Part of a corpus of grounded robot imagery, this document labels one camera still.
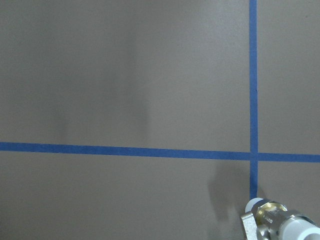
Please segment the brass PPR valve with handle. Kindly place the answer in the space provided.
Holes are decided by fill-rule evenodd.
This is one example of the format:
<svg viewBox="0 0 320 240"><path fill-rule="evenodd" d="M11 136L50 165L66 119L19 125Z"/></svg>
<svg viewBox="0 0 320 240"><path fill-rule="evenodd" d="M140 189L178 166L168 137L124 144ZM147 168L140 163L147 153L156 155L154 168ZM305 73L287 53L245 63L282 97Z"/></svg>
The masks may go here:
<svg viewBox="0 0 320 240"><path fill-rule="evenodd" d="M253 198L240 216L245 240L318 240L320 227L277 201Z"/></svg>

